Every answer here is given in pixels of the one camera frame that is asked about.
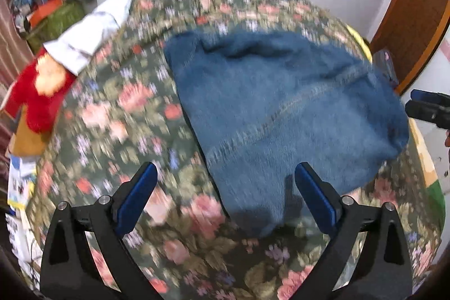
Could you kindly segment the blue denim jacket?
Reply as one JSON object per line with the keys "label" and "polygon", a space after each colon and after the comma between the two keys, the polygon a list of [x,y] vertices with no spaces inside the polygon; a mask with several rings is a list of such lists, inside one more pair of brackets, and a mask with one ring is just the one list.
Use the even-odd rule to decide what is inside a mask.
{"label": "blue denim jacket", "polygon": [[287,31],[189,31],[164,54],[221,202],[250,236],[299,218],[299,163],[345,194],[408,142],[386,78],[341,47]]}

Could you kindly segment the grey backpack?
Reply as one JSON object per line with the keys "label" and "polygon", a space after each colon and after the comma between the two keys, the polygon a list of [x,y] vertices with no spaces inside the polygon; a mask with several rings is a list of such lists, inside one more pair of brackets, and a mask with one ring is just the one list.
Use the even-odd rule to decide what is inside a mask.
{"label": "grey backpack", "polygon": [[381,49],[373,54],[372,62],[375,67],[386,77],[393,89],[399,85],[397,74],[394,69],[393,60],[387,49]]}

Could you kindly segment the yellow blanket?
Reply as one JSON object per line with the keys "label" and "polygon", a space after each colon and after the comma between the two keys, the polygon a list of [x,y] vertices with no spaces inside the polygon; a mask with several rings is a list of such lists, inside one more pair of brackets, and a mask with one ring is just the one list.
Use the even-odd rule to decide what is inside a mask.
{"label": "yellow blanket", "polygon": [[359,44],[359,46],[361,47],[361,50],[363,51],[366,59],[368,61],[370,61],[370,63],[373,62],[373,58],[372,58],[372,53],[369,49],[368,44],[366,43],[365,39],[351,26],[349,26],[348,24],[345,25],[348,32],[352,35],[352,37],[355,39],[356,43]]}

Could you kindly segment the wooden door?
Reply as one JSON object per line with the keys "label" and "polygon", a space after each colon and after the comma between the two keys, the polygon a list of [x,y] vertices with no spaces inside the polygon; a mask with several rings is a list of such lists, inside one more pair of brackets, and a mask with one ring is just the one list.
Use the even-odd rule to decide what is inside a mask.
{"label": "wooden door", "polygon": [[419,77],[449,24],[449,0],[391,0],[370,43],[370,50],[387,49],[402,94]]}

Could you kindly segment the floral green bedspread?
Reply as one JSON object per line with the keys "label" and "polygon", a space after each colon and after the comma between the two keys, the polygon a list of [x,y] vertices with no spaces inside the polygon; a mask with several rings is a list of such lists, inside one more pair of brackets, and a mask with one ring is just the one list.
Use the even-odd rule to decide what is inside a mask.
{"label": "floral green bedspread", "polygon": [[[27,208],[40,249],[60,202],[91,205],[150,162],[158,173],[156,187],[122,241],[159,299],[294,299],[330,236],[319,230],[304,199],[297,220],[263,237],[248,235],[230,219],[164,48],[171,37],[189,31],[287,31],[368,61],[345,25],[309,0],[132,0],[128,18],[65,95],[40,160]],[[395,205],[414,288],[431,270],[445,204],[417,124],[407,118],[404,150],[365,185],[338,194],[362,206]],[[86,238],[103,282],[117,289],[95,235]],[[350,281],[365,238],[359,233],[336,288]]]}

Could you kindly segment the red plush toy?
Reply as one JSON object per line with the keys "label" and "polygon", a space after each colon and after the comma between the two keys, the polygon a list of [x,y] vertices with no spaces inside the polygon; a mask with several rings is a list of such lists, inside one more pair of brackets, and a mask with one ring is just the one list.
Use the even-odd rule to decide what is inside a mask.
{"label": "red plush toy", "polygon": [[15,117],[24,107],[28,128],[35,133],[49,132],[75,80],[76,76],[42,47],[17,77],[1,111]]}

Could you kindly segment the white shirt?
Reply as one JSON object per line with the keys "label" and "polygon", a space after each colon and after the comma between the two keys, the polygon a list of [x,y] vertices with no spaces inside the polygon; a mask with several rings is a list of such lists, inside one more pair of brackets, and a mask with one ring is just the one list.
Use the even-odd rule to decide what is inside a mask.
{"label": "white shirt", "polygon": [[44,43],[49,55],[78,75],[95,51],[118,31],[130,14],[132,0],[105,0],[57,39]]}

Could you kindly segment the pink striped curtain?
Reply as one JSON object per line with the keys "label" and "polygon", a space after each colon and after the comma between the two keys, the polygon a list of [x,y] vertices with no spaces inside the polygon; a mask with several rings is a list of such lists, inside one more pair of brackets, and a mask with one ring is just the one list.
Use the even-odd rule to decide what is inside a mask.
{"label": "pink striped curtain", "polygon": [[7,89],[17,78],[22,69],[31,61],[33,53],[28,43],[23,40],[15,28],[9,3],[1,0],[1,88]]}

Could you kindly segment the orange box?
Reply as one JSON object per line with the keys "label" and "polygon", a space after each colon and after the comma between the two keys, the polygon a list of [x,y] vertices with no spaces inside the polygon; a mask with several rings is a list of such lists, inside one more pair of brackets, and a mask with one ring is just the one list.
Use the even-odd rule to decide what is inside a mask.
{"label": "orange box", "polygon": [[63,0],[49,0],[47,3],[39,5],[34,12],[28,17],[30,27],[34,28],[44,18],[55,12],[64,4]]}

